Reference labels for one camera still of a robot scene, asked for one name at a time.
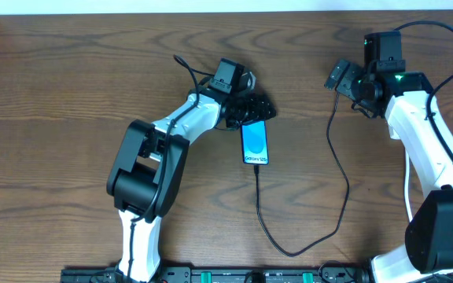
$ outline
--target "white wall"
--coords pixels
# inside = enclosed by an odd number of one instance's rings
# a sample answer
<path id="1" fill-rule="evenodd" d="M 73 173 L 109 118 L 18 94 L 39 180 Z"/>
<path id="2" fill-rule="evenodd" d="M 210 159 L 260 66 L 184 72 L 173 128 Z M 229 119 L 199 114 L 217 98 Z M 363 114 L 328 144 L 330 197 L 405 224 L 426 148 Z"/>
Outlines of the white wall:
<path id="1" fill-rule="evenodd" d="M 453 9 L 453 0 L 0 0 L 0 15 Z"/>

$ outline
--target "green tab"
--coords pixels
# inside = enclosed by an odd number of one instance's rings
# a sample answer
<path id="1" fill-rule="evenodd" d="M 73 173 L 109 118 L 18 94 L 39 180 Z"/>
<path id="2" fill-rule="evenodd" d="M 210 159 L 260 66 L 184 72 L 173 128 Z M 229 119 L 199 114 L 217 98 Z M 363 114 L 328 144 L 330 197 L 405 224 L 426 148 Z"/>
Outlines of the green tab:
<path id="1" fill-rule="evenodd" d="M 201 283 L 211 283 L 211 272 L 201 273 Z"/>
<path id="2" fill-rule="evenodd" d="M 304 273 L 302 275 L 304 276 L 304 283 L 314 283 L 314 274 Z"/>

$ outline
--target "white cable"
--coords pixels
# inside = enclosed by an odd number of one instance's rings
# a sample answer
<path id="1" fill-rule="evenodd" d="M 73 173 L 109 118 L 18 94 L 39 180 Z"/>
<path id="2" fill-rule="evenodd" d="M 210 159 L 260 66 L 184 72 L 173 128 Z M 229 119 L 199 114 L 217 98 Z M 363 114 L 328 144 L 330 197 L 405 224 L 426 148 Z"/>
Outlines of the white cable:
<path id="1" fill-rule="evenodd" d="M 408 222 L 410 223 L 414 216 L 412 216 L 412 209 L 410 207 L 410 198 L 408 193 L 408 185 L 410 183 L 410 157 L 405 150 L 405 182 L 403 184 L 403 191 L 405 195 L 405 206 L 407 207 Z"/>

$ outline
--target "wooden table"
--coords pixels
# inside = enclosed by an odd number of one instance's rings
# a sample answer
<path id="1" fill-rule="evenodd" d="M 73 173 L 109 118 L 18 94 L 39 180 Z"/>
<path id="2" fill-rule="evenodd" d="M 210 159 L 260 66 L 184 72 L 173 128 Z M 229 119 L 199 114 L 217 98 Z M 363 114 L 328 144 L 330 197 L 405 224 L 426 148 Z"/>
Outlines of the wooden table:
<path id="1" fill-rule="evenodd" d="M 267 123 L 271 164 L 261 169 L 268 228 L 290 251 L 331 232 L 345 184 L 326 143 L 334 93 L 323 84 L 339 58 L 363 62 L 363 36 L 453 12 L 135 14 L 0 17 L 0 282 L 58 281 L 61 269 L 107 266 L 122 233 L 105 191 L 124 131 L 179 107 L 192 87 L 172 60 L 214 72 L 228 57 L 249 66 L 279 115 Z M 453 35 L 403 30 L 408 70 L 435 86 L 453 72 Z M 453 132 L 453 82 L 438 101 Z M 163 258 L 196 266 L 318 266 L 403 243 L 403 146 L 384 120 L 342 98 L 331 139 L 351 181 L 338 234 L 290 259 L 255 213 L 252 167 L 240 134 L 211 131 L 190 148 L 181 190 L 164 218 Z M 413 173 L 414 210 L 422 202 Z"/>

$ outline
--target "smartphone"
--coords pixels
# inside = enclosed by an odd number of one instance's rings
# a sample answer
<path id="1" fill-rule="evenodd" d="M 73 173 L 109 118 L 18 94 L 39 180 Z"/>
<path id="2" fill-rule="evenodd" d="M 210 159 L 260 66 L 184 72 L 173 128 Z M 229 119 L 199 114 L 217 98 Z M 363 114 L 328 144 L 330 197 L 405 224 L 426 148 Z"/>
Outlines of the smartphone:
<path id="1" fill-rule="evenodd" d="M 265 121 L 241 127 L 242 155 L 245 164 L 268 164 L 267 128 Z"/>

